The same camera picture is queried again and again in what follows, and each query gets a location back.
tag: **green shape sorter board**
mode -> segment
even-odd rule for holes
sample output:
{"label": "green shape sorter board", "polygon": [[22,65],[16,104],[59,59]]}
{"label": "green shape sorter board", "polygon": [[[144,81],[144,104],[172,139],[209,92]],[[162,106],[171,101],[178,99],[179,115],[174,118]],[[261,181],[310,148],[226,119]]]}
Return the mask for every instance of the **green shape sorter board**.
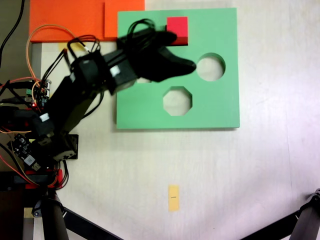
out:
{"label": "green shape sorter board", "polygon": [[[118,129],[198,129],[238,128],[240,126],[238,84],[237,10],[235,8],[124,11],[118,13],[118,36],[144,18],[157,27],[167,17],[188,17],[188,46],[170,46],[169,50],[198,63],[213,53],[225,63],[224,75],[205,81],[197,71],[163,82],[135,83],[120,91],[116,98]],[[192,108],[182,116],[171,116],[163,106],[164,95],[172,88],[184,87],[192,95]]]}

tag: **orange foam sheet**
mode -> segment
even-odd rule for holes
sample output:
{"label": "orange foam sheet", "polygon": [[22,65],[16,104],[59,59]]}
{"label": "orange foam sheet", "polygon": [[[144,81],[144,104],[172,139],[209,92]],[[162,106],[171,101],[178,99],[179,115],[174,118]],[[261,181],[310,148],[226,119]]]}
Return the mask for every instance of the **orange foam sheet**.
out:
{"label": "orange foam sheet", "polygon": [[[30,0],[29,34],[41,25],[58,24],[77,36],[90,34],[101,41],[111,41],[117,37],[118,11],[144,9],[144,0]],[[48,27],[37,32],[31,41],[67,42],[71,38],[64,30]]]}
{"label": "orange foam sheet", "polygon": [[118,36],[118,12],[144,11],[145,0],[105,0],[104,38],[115,41]]}

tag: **robotic arm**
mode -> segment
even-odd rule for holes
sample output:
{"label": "robotic arm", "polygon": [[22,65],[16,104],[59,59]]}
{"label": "robotic arm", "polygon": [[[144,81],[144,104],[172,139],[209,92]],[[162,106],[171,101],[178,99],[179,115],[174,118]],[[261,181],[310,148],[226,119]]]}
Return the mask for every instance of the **robotic arm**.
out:
{"label": "robotic arm", "polygon": [[[139,24],[148,28],[134,32]],[[177,36],[168,31],[156,31],[154,23],[142,19],[131,25],[126,36],[117,40],[117,50],[101,55],[100,49],[77,58],[70,64],[66,76],[41,113],[35,110],[15,110],[13,118],[25,119],[32,128],[35,139],[30,147],[37,152],[41,167],[50,162],[69,159],[76,154],[76,147],[69,132],[79,124],[98,94],[131,87],[138,78],[161,82],[171,77],[192,73],[196,69],[193,61],[173,55],[166,46]]]}

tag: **octagonal hole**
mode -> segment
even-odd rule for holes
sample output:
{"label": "octagonal hole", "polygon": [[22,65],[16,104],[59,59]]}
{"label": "octagonal hole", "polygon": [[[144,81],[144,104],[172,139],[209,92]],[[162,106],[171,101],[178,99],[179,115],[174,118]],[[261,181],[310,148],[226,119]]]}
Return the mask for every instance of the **octagonal hole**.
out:
{"label": "octagonal hole", "polygon": [[220,79],[226,71],[224,59],[216,53],[203,55],[196,65],[196,72],[205,81],[213,82]]}
{"label": "octagonal hole", "polygon": [[192,108],[192,94],[183,86],[173,86],[163,96],[163,108],[171,116],[183,116]]}

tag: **red cube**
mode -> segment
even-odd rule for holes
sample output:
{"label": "red cube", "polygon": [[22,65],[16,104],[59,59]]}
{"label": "red cube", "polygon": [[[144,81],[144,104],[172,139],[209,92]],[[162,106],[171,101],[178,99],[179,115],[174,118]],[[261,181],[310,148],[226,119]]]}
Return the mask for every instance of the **red cube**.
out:
{"label": "red cube", "polygon": [[166,18],[166,30],[177,35],[173,46],[188,45],[188,17],[187,16],[170,16]]}

